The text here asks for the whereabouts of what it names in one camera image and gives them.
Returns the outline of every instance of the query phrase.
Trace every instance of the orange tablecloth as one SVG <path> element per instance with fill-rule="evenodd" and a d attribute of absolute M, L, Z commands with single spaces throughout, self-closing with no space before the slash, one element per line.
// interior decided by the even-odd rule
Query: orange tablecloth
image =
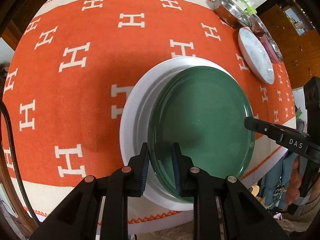
<path fill-rule="evenodd" d="M 209 0 L 52 0 L 41 8 L 17 47 L 4 91 L 21 176 L 38 214 L 49 214 L 86 175 L 103 177 L 123 166 L 126 98 L 144 73 L 171 57 L 217 63 L 241 85 L 256 118 L 295 123 L 284 65 L 274 65 L 273 85 L 260 82 L 242 59 L 238 30 L 211 7 Z M 279 148 L 270 149 L 254 157 L 245 177 Z M 176 213 L 146 205 L 149 213 L 129 211 L 130 223 Z"/>

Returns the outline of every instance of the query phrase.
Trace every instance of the green plate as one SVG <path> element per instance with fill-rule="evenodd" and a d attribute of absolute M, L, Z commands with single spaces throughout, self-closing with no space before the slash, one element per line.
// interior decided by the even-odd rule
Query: green plate
<path fill-rule="evenodd" d="M 245 93 L 223 71 L 197 66 L 174 76 L 157 97 L 148 125 L 150 161 L 162 186 L 180 198 L 172 169 L 173 142 L 210 175 L 241 178 L 255 141 L 254 132 L 244 127 L 247 116 L 253 115 Z"/>

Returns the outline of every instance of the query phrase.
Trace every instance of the white h letter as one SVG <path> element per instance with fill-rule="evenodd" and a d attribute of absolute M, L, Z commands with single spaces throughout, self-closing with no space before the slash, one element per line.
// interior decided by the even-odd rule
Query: white h letter
<path fill-rule="evenodd" d="M 242 62 L 242 65 L 239 63 L 240 70 L 247 70 L 250 72 L 250 68 L 248 68 L 246 66 L 246 64 L 244 63 L 243 57 L 240 57 L 238 54 L 236 54 L 236 57 L 237 57 L 237 60 L 241 60 L 241 62 Z"/>
<path fill-rule="evenodd" d="M 281 98 L 281 91 L 277 90 L 277 93 L 278 93 L 278 96 L 279 96 L 279 97 L 278 97 L 278 99 L 279 99 L 279 102 L 280 102 L 280 101 L 282 101 L 282 98 Z"/>
<path fill-rule="evenodd" d="M 221 38 L 220 38 L 219 35 L 218 35 L 218 36 L 215 36 L 215 35 L 213 34 L 213 31 L 217 32 L 216 27 L 209 27 L 209 26 L 207 26 L 207 25 L 204 25 L 203 23 L 201 23 L 201 26 L 202 26 L 202 28 L 208 28 L 208 29 L 210 30 L 210 33 L 207 33 L 206 31 L 204 32 L 204 34 L 205 34 L 206 37 L 213 37 L 213 38 L 216 38 L 216 39 L 218 39 L 219 41 L 221 41 Z"/>
<path fill-rule="evenodd" d="M 90 46 L 90 42 L 87 42 L 86 45 L 80 46 L 80 47 L 76 47 L 76 48 L 65 48 L 64 52 L 63 52 L 63 57 L 65 57 L 68 53 L 72 52 L 72 56 L 71 56 L 71 61 L 69 63 L 64 63 L 61 62 L 60 63 L 60 67 L 59 67 L 59 72 L 62 71 L 62 69 L 67 68 L 67 67 L 73 67 L 73 66 L 81 66 L 81 67 L 85 67 L 85 62 L 87 60 L 87 57 L 83 57 L 81 60 L 75 61 L 76 59 L 76 54 L 78 50 L 84 49 L 84 51 L 88 51 L 89 50 L 89 46 Z"/>
<path fill-rule="evenodd" d="M 57 28 L 58 28 L 58 26 L 56 26 L 54 29 L 49 30 L 49 31 L 47 31 L 47 32 L 45 32 L 45 33 L 41 33 L 39 39 L 40 39 L 42 36 L 44 36 L 44 40 L 43 40 L 42 42 L 37 42 L 37 44 L 36 44 L 36 46 L 35 46 L 35 49 L 36 49 L 37 47 L 39 47 L 40 45 L 43 45 L 43 44 L 46 44 L 46 43 L 51 43 L 51 41 L 52 41 L 52 39 L 53 39 L 53 36 L 52 36 L 50 39 L 48 39 L 48 40 L 47 40 L 47 37 L 48 37 L 49 33 L 55 33 L 56 30 L 57 30 Z"/>
<path fill-rule="evenodd" d="M 273 110 L 273 114 L 275 115 L 275 123 L 276 123 L 276 122 L 279 122 L 279 119 L 278 119 L 278 110 Z"/>
<path fill-rule="evenodd" d="M 132 87 L 117 87 L 117 85 L 111 85 L 111 97 L 116 97 L 118 93 L 125 93 L 125 100 L 131 93 Z M 118 114 L 122 114 L 123 108 L 117 108 L 117 106 L 111 106 L 111 119 L 116 119 Z"/>
<path fill-rule="evenodd" d="M 181 52 L 182 52 L 182 55 L 176 55 L 174 52 L 171 53 L 171 57 L 174 58 L 174 57 L 181 57 L 181 56 L 186 56 L 186 50 L 184 47 L 189 47 L 191 49 L 194 49 L 193 48 L 193 43 L 190 42 L 190 43 L 181 43 L 181 42 L 175 42 L 173 40 L 170 40 L 170 47 L 174 47 L 174 46 L 181 46 Z"/>
<path fill-rule="evenodd" d="M 22 114 L 22 111 L 26 111 L 25 112 L 25 122 L 21 122 L 19 121 L 19 129 L 20 129 L 20 132 L 22 131 L 22 128 L 26 128 L 26 127 L 32 127 L 32 129 L 34 130 L 35 129 L 35 119 L 32 118 L 32 121 L 31 122 L 28 122 L 28 109 L 31 109 L 32 108 L 32 111 L 34 111 L 36 109 L 36 100 L 33 99 L 32 100 L 32 103 L 31 104 L 27 104 L 27 105 L 22 105 L 20 104 L 20 114 Z"/>
<path fill-rule="evenodd" d="M 280 84 L 283 84 L 281 80 L 281 76 L 279 74 L 278 74 L 278 78 L 279 78 Z"/>
<path fill-rule="evenodd" d="M 267 97 L 267 88 L 266 87 L 263 88 L 260 86 L 260 92 L 263 92 L 262 102 L 269 101 Z"/>
<path fill-rule="evenodd" d="M 85 9 L 89 9 L 89 8 L 95 8 L 95 7 L 102 7 L 102 3 L 101 4 L 98 4 L 98 5 L 94 5 L 95 2 L 102 2 L 103 0 L 92 0 L 92 1 L 84 1 L 83 5 L 87 4 L 87 3 L 91 3 L 90 6 L 83 6 L 81 11 L 84 11 Z"/>
<path fill-rule="evenodd" d="M 3 94 L 4 94 L 4 92 L 6 92 L 9 89 L 11 89 L 11 90 L 13 89 L 14 81 L 12 81 L 12 84 L 10 84 L 10 82 L 11 82 L 12 76 L 16 76 L 17 71 L 18 71 L 18 68 L 16 68 L 16 70 L 14 72 L 12 72 L 10 74 L 9 73 L 7 74 L 7 78 L 5 80 L 7 81 L 9 79 L 9 82 L 8 82 L 7 86 L 4 86 Z"/>
<path fill-rule="evenodd" d="M 130 17 L 130 22 L 128 22 L 128 23 L 119 22 L 118 28 L 122 28 L 122 26 L 140 26 L 141 28 L 144 28 L 144 22 L 140 22 L 140 23 L 134 22 L 135 17 L 144 18 L 144 13 L 142 13 L 142 14 L 123 14 L 123 13 L 120 13 L 119 18 L 123 19 L 123 17 Z"/>
<path fill-rule="evenodd" d="M 173 3 L 178 4 L 177 1 L 160 0 L 160 2 L 168 2 L 168 3 L 169 3 L 169 5 L 166 5 L 166 4 L 162 3 L 162 6 L 163 6 L 163 7 L 176 8 L 176 9 L 179 9 L 180 11 L 182 11 L 182 9 L 181 9 L 180 6 L 176 7 L 176 6 L 173 6 L 173 5 L 172 5 Z"/>
<path fill-rule="evenodd" d="M 59 149 L 58 146 L 55 146 L 54 154 L 56 155 L 56 158 L 60 158 L 60 155 L 62 154 L 66 155 L 68 168 L 63 169 L 61 166 L 58 166 L 58 172 L 60 177 L 64 177 L 64 174 L 81 175 L 83 178 L 86 177 L 84 165 L 80 165 L 80 168 L 78 170 L 73 170 L 71 168 L 71 163 L 70 163 L 70 154 L 77 154 L 78 157 L 80 158 L 82 157 L 81 144 L 77 144 L 76 148 L 70 148 L 70 149 Z"/>
<path fill-rule="evenodd" d="M 40 21 L 40 19 L 41 18 L 39 18 L 39 19 L 37 19 L 36 21 L 34 21 L 34 22 L 31 22 L 31 23 L 29 23 L 29 25 L 28 25 L 28 27 L 30 26 L 30 28 L 28 29 L 28 27 L 27 27 L 27 29 L 26 29 L 26 31 L 24 32 L 24 34 L 23 35 L 25 35 L 27 32 L 29 32 L 29 31 L 31 31 L 31 30 L 34 30 L 35 28 L 37 28 L 37 24 L 35 25 L 35 26 L 33 26 L 35 23 L 37 23 L 37 22 L 39 22 Z"/>
<path fill-rule="evenodd" d="M 11 156 L 10 148 L 9 148 L 9 150 L 3 149 L 3 152 L 6 156 L 5 162 L 7 163 L 7 167 L 14 169 L 13 164 L 12 163 L 10 164 L 10 161 L 9 161 L 9 155 Z"/>

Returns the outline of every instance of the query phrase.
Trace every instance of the black cable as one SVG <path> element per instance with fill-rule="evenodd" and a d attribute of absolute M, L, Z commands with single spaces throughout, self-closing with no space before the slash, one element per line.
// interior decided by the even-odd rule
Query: black cable
<path fill-rule="evenodd" d="M 21 191 L 23 200 L 26 203 L 26 206 L 31 214 L 31 217 L 33 218 L 34 222 L 39 226 L 40 221 L 39 221 L 38 217 L 36 216 L 35 212 L 33 211 L 33 208 L 32 208 L 30 201 L 27 197 L 26 190 L 25 190 L 24 185 L 22 183 L 22 179 L 21 179 L 21 175 L 20 175 L 20 171 L 19 171 L 19 167 L 18 167 L 18 162 L 17 162 L 16 149 L 14 147 L 12 126 L 11 126 L 9 113 L 8 113 L 8 110 L 5 106 L 5 104 L 1 100 L 0 100 L 0 111 L 4 116 L 5 124 L 7 126 L 7 133 L 8 133 L 8 140 L 9 140 L 9 147 L 10 147 L 10 152 L 11 152 L 12 164 L 13 164 L 14 172 L 16 174 L 19 189 Z"/>

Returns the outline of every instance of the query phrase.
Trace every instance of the marble plate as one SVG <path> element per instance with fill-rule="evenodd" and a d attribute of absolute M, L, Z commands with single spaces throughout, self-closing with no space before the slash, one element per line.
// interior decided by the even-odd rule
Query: marble plate
<path fill-rule="evenodd" d="M 238 44 L 252 72 L 261 81 L 272 85 L 275 81 L 273 66 L 258 38 L 246 28 L 241 28 L 238 33 Z"/>

